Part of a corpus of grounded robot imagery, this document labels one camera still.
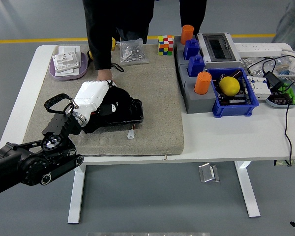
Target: blue plastic block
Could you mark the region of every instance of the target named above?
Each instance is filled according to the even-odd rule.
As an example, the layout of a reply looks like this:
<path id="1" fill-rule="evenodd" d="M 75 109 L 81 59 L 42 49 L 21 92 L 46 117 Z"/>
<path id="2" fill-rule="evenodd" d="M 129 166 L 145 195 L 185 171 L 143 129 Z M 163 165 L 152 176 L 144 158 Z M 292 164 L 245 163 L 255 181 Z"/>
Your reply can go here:
<path id="1" fill-rule="evenodd" d="M 189 77 L 196 77 L 198 74 L 203 71 L 205 68 L 205 63 L 203 61 L 202 56 L 196 55 L 195 57 L 191 57 L 189 59 L 188 64 L 188 74 Z"/>
<path id="2" fill-rule="evenodd" d="M 189 60 L 190 57 L 194 57 L 199 53 L 199 49 L 200 46 L 197 39 L 192 38 L 190 40 L 187 40 L 185 44 L 185 49 L 183 51 L 183 57 L 185 58 L 185 60 Z"/>

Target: plastic bag of screws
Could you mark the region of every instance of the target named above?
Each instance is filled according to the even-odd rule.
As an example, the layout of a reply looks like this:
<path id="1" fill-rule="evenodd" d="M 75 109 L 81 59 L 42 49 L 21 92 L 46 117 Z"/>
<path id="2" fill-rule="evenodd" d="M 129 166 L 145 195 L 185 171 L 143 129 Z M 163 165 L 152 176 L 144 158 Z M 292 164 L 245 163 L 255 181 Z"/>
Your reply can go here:
<path id="1" fill-rule="evenodd" d="M 149 63 L 143 49 L 143 40 L 129 40 L 120 42 L 120 64 L 136 65 Z"/>

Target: orange cup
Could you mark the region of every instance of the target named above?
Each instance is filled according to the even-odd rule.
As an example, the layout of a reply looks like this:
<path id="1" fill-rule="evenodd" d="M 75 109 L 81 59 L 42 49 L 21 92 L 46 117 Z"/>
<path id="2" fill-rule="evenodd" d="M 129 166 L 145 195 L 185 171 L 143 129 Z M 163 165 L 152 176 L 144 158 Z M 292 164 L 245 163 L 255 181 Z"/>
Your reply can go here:
<path id="1" fill-rule="evenodd" d="M 197 77 L 195 92 L 200 95 L 204 95 L 208 91 L 208 87 L 210 86 L 212 76 L 208 72 L 200 72 Z"/>
<path id="2" fill-rule="evenodd" d="M 187 40 L 192 39 L 193 30 L 194 30 L 194 28 L 191 25 L 184 25 L 182 27 L 181 39 L 180 39 L 180 43 L 182 45 L 185 45 Z"/>

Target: black jacket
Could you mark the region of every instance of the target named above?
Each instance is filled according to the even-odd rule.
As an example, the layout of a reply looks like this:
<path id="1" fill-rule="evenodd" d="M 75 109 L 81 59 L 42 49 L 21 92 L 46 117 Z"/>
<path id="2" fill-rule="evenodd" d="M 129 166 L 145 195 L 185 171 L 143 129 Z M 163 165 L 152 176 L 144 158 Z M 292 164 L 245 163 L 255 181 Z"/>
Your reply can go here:
<path id="1" fill-rule="evenodd" d="M 88 45 L 95 68 L 111 68 L 112 36 L 116 28 L 146 29 L 153 17 L 154 0 L 83 0 Z"/>

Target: blue plastic bin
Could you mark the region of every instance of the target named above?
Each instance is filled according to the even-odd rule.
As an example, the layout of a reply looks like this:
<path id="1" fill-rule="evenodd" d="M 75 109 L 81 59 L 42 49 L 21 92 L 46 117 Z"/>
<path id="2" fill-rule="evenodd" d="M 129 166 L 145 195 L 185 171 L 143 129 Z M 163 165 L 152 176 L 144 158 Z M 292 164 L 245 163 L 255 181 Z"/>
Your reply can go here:
<path id="1" fill-rule="evenodd" d="M 223 68 L 223 69 L 208 69 L 207 72 L 211 74 L 212 79 L 219 78 L 220 74 L 226 74 L 231 75 L 236 70 L 241 70 L 243 73 L 243 77 L 246 82 L 248 95 L 251 100 L 251 104 L 245 104 L 245 105 L 228 105 L 228 106 L 222 106 L 219 102 L 217 92 L 214 87 L 213 81 L 211 81 L 216 101 L 213 105 L 212 111 L 215 118 L 221 118 L 224 116 L 246 116 L 249 117 L 252 115 L 252 110 L 259 106 L 259 103 L 256 99 L 255 93 L 253 92 L 251 85 L 247 79 L 246 73 L 242 68 Z"/>

